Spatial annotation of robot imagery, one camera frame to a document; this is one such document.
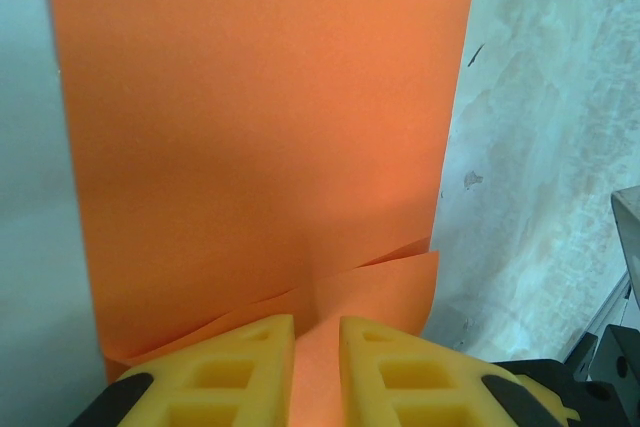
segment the yellow foam pad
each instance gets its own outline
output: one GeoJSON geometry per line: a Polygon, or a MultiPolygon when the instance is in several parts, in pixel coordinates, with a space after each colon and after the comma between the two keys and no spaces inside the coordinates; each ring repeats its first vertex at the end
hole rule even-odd
{"type": "Polygon", "coordinates": [[[340,322],[347,427],[515,427],[482,384],[506,370],[360,317],[340,322]]]}
{"type": "Polygon", "coordinates": [[[293,316],[274,315],[127,371],[154,381],[120,427],[284,427],[293,316]]]}

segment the white wall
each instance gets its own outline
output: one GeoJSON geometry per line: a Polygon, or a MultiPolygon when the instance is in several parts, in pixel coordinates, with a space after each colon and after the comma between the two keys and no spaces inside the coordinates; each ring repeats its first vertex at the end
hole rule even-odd
{"type": "Polygon", "coordinates": [[[0,0],[0,424],[64,426],[105,385],[46,0],[0,0]]]}
{"type": "Polygon", "coordinates": [[[640,0],[473,0],[426,337],[568,353],[625,269],[609,196],[640,184],[639,72],[640,0]]]}

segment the gray metal part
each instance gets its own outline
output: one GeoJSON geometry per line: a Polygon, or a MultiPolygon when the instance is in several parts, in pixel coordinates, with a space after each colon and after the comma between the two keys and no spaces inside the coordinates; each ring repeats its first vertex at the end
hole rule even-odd
{"type": "Polygon", "coordinates": [[[640,332],[607,326],[589,375],[614,386],[631,425],[640,427],[640,332]]]}
{"type": "Polygon", "coordinates": [[[640,293],[640,186],[614,192],[611,195],[611,205],[631,277],[631,285],[638,298],[637,294],[640,293]]]}

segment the orange paper sheet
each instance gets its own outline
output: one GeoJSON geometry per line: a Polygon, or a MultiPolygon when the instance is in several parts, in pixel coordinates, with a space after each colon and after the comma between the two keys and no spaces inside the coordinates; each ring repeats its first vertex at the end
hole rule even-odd
{"type": "Polygon", "coordinates": [[[341,313],[419,331],[470,1],[52,0],[113,373],[283,311],[313,382],[341,313]]]}

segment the black plastic part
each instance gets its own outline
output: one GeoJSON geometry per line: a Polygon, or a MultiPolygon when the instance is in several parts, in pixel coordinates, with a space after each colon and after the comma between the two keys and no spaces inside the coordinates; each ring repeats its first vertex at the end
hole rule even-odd
{"type": "Polygon", "coordinates": [[[593,361],[598,346],[598,337],[586,332],[578,345],[571,351],[564,365],[571,371],[573,378],[578,382],[585,382],[589,376],[589,366],[593,361]]]}
{"type": "Polygon", "coordinates": [[[522,385],[497,375],[485,375],[482,383],[518,427],[562,427],[522,385]]]}
{"type": "Polygon", "coordinates": [[[640,332],[608,325],[589,373],[615,387],[631,425],[640,426],[640,332]]]}
{"type": "Polygon", "coordinates": [[[153,383],[151,374],[136,374],[104,389],[69,427],[116,427],[153,383]]]}
{"type": "Polygon", "coordinates": [[[580,422],[568,419],[570,427],[630,426],[611,384],[577,382],[571,371],[556,360],[498,362],[496,365],[512,374],[526,375],[555,392],[565,407],[580,415],[580,422]]]}

